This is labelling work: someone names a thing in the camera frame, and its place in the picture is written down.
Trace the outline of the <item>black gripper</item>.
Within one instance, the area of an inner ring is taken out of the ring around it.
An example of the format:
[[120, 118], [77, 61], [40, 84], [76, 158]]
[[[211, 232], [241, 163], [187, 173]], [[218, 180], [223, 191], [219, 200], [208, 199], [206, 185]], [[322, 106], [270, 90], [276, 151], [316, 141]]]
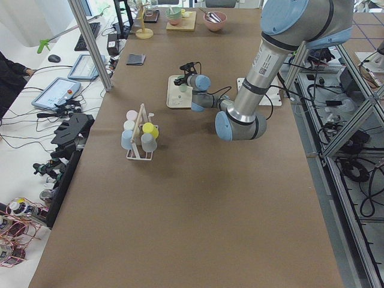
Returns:
[[196, 79], [197, 71], [195, 68], [196, 62], [188, 62], [179, 67], [180, 70], [184, 72], [182, 78], [176, 78], [173, 82], [175, 86], [181, 86], [186, 84], [188, 86], [193, 86], [193, 81]]

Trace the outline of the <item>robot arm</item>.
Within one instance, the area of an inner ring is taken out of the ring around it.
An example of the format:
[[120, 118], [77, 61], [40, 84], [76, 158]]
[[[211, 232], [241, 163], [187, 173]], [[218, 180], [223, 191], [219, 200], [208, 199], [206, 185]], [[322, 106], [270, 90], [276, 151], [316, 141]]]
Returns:
[[217, 136], [225, 141], [253, 140], [266, 131], [266, 118], [257, 112], [273, 79], [288, 54], [301, 43], [322, 49], [345, 43], [352, 34], [353, 1], [268, 1], [261, 15], [261, 43], [250, 71], [235, 100], [208, 93], [211, 81], [193, 71], [193, 63], [180, 67], [182, 78], [174, 84], [192, 88], [191, 109], [219, 109], [215, 117]]

